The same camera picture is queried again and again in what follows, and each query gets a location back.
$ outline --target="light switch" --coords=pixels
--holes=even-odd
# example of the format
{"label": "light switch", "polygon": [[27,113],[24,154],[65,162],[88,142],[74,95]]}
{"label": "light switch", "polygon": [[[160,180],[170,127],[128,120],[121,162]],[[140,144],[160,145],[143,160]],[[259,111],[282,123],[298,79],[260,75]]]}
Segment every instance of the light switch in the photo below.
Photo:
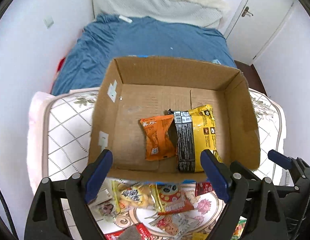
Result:
{"label": "light switch", "polygon": [[45,23],[47,29],[49,29],[49,28],[53,25],[54,20],[53,20],[53,18],[52,18],[51,16],[47,16],[47,17],[44,19],[44,23]]}

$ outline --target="dark brown floor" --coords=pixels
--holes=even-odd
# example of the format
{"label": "dark brown floor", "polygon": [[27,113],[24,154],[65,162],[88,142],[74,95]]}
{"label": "dark brown floor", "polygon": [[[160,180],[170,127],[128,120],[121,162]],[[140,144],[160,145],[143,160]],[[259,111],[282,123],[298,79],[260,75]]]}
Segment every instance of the dark brown floor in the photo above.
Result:
{"label": "dark brown floor", "polygon": [[236,60],[235,64],[237,68],[239,68],[244,73],[244,76],[248,81],[248,86],[266,95],[265,88],[262,84],[259,75],[257,74],[254,65],[252,64],[251,66],[249,66]]}

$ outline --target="blue gripper pad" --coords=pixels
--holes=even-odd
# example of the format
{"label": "blue gripper pad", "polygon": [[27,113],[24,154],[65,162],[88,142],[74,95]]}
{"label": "blue gripper pad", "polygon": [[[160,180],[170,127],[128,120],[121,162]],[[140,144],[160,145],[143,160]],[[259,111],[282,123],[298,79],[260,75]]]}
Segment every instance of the blue gripper pad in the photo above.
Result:
{"label": "blue gripper pad", "polygon": [[95,171],[90,176],[86,183],[85,202],[89,203],[96,198],[98,191],[103,184],[107,173],[109,172],[113,164],[113,154],[111,151],[107,151],[104,158],[95,168]]}
{"label": "blue gripper pad", "polygon": [[209,152],[211,154],[211,156],[209,156],[209,153],[207,153],[206,151],[209,150],[202,151],[200,155],[200,164],[202,165],[202,168],[206,173],[209,182],[212,184],[217,197],[224,200],[225,203],[228,203],[231,198],[228,194],[229,185],[224,176],[221,174],[220,170],[215,165],[214,161],[212,160],[212,157],[215,158],[214,155]]}
{"label": "blue gripper pad", "polygon": [[270,150],[268,152],[268,158],[285,170],[289,170],[292,168],[291,159],[277,152],[276,150]]}

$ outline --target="door handle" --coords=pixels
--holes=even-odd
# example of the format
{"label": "door handle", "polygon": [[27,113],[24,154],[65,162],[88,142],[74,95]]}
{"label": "door handle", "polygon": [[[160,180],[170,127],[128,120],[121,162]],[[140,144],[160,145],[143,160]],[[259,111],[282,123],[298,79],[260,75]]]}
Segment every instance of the door handle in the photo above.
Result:
{"label": "door handle", "polygon": [[249,7],[246,6],[244,12],[242,13],[242,17],[244,17],[246,14],[247,14],[249,17],[253,16],[253,14],[250,13],[248,10],[249,10]]}

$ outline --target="bed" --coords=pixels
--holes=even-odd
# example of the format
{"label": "bed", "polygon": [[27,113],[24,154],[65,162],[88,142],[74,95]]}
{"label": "bed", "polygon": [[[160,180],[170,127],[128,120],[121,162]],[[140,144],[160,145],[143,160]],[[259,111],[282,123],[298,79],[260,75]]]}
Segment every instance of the bed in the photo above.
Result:
{"label": "bed", "polygon": [[[53,85],[52,95],[37,92],[29,110],[27,166],[33,193],[43,177],[53,181],[69,178],[87,166],[92,113],[99,86],[113,57],[149,55],[184,57],[236,68],[226,40],[218,31],[227,15],[222,0],[92,0],[96,19],[88,24],[67,55]],[[283,153],[286,137],[284,112],[264,94],[250,89],[259,124],[261,160],[253,171],[261,179],[270,177],[280,184],[282,168],[268,160],[267,152]],[[190,216],[198,220],[193,232],[209,233],[224,203],[214,192],[195,197],[194,184],[183,184],[195,206]],[[202,213],[199,203],[209,203]],[[64,214],[74,239],[81,239],[67,200]],[[134,209],[121,213],[114,223],[93,215],[104,233],[131,224],[148,224],[148,211]],[[168,235],[149,227],[155,239]]]}

